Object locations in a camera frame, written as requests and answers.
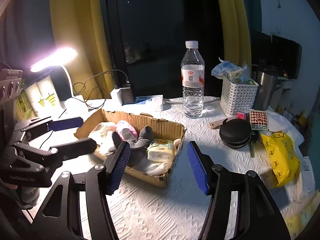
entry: white bottle cap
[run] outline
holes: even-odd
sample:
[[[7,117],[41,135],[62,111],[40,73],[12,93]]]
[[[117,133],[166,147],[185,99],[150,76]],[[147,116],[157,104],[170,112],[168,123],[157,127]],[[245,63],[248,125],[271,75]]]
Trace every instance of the white bottle cap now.
[[[198,41],[186,41],[186,48],[187,49],[197,49],[198,48]]]

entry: white woven basket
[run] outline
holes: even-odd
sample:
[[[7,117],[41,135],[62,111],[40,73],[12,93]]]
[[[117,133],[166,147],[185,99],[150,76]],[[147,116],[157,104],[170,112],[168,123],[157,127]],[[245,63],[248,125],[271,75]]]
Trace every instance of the white woven basket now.
[[[255,81],[253,82],[254,85],[238,85],[223,76],[220,105],[227,116],[252,108],[259,86]]]

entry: white label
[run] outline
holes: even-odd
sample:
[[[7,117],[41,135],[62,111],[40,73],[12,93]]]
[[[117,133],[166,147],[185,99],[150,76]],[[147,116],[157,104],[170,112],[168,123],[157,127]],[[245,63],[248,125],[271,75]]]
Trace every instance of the white label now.
[[[204,70],[181,69],[182,85],[189,88],[201,88],[204,86]]]

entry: car key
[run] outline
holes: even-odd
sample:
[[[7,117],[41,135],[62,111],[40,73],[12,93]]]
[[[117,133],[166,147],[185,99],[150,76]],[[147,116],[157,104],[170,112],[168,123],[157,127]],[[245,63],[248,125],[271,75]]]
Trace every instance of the car key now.
[[[258,140],[259,132],[256,130],[251,130],[251,139],[250,139],[250,157],[254,158],[255,149],[254,149],[254,143]]]

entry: table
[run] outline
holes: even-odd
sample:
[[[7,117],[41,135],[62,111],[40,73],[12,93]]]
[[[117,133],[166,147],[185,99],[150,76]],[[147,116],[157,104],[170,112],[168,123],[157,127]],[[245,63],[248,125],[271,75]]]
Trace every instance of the table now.
[[[92,105],[101,104],[93,100]],[[115,110],[112,101],[108,100],[105,110]],[[148,112],[155,118],[164,118],[179,122],[186,128],[183,147],[178,155],[176,166],[173,169],[169,186],[166,189],[157,188],[140,181],[130,175],[124,174],[118,190],[112,196],[107,196],[110,213],[118,233],[119,239],[139,240],[194,240],[197,239],[207,212],[210,196],[205,196],[197,187],[195,178],[187,159],[187,143],[196,141],[200,150],[208,154],[214,163],[221,164],[229,171],[246,173],[254,170],[261,174],[271,168],[268,155],[262,143],[256,143],[256,156],[250,158],[249,147],[245,146],[233,150],[225,146],[219,137],[219,130],[210,130],[207,123],[222,118],[225,115],[219,102],[204,105],[201,118],[189,119],[183,114],[182,105],[164,105],[164,111]],[[75,141],[73,133],[76,129],[53,132],[45,142],[42,149],[46,150],[52,145]],[[30,142],[31,146],[39,147],[48,134]],[[97,163],[102,163],[94,155],[83,155],[73,160],[65,161],[52,176],[52,183],[56,181],[63,171],[72,174],[88,171]],[[37,205],[33,214],[39,209],[49,188],[40,189]],[[295,186],[288,185],[287,193],[292,202],[282,210],[286,217],[294,207]],[[237,193],[233,192],[231,198],[230,215],[226,238],[233,236],[235,227],[235,214],[237,207]],[[80,193],[80,212],[84,237],[91,239],[89,223],[85,205],[85,193]]]

